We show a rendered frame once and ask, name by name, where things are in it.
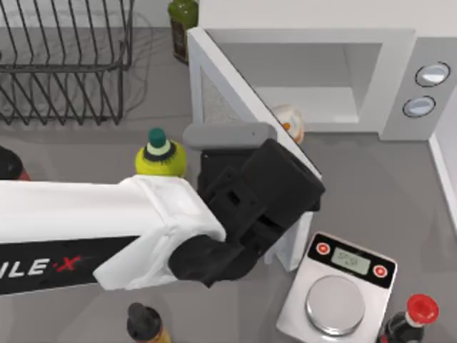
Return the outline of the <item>white and orange cup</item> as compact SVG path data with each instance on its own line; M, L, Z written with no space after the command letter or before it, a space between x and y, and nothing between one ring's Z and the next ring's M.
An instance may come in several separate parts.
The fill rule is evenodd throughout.
M291 138L300 144L305 132L301 112L293 105L283 104L272 108L272 113Z

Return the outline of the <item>white microwave door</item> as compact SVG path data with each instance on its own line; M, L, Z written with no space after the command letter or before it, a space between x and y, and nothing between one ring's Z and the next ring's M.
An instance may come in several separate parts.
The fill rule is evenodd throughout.
M193 121L198 124L266 122L277 132L277 140L301 160L317 178L320 171L301 147L227 59L213 39L200 27L187 31ZM264 261L277 257L284 269L297 269L306 251L312 212L301 218L270 248Z

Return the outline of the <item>yellow-green bottle with green cap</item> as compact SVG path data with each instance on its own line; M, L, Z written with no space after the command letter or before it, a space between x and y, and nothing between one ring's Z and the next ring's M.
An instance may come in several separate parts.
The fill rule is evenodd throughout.
M148 133L147 144L137 152L134 166L137 174L184 177L186 150L169 139L163 129L155 127Z

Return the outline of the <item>silver kitchen scale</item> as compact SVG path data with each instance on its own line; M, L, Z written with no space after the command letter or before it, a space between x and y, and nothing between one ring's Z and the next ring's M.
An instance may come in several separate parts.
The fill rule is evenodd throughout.
M278 331L300 343L375 343L397 263L317 232L278 316Z

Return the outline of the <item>round microwave knob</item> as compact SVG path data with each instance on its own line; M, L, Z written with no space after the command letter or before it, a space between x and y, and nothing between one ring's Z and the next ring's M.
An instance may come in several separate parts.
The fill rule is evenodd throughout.
M451 74L449 65L443 62L436 62L422 66L415 75L417 85L427 88L442 84Z
M403 105L403 113L410 118L427 116L436 107L436 101L430 96L421 96L409 99Z

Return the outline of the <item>pale microwave oven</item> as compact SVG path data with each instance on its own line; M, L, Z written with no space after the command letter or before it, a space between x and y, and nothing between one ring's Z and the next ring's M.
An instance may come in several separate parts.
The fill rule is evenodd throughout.
M199 25L267 106L306 129L426 140L457 87L457 0L200 0ZM442 84L416 72L450 66ZM427 116L403 113L430 96Z

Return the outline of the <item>black bottle with red cap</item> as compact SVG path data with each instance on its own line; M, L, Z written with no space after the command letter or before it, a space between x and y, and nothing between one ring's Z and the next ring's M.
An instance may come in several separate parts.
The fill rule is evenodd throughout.
M381 328L376 343L421 343L425 328L439 316L439 306L427 294L412 294L406 310L392 316Z

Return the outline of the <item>dark green bottle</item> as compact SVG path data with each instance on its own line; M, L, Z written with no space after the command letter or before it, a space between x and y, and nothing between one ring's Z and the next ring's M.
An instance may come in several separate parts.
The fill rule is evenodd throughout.
M171 24L173 54L176 59L188 64L186 32L198 25L199 4L196 0L171 0L168 5Z

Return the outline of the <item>yellow bottle with black cap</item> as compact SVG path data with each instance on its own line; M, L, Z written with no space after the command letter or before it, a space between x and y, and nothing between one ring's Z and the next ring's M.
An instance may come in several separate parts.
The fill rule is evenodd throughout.
M127 310L127 332L135 343L172 343L160 314L150 307L134 302Z

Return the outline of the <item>black and red bottle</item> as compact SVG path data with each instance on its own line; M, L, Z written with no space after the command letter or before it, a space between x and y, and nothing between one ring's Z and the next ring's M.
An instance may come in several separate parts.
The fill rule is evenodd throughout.
M3 146L0 146L0 180L31 180L19 156Z

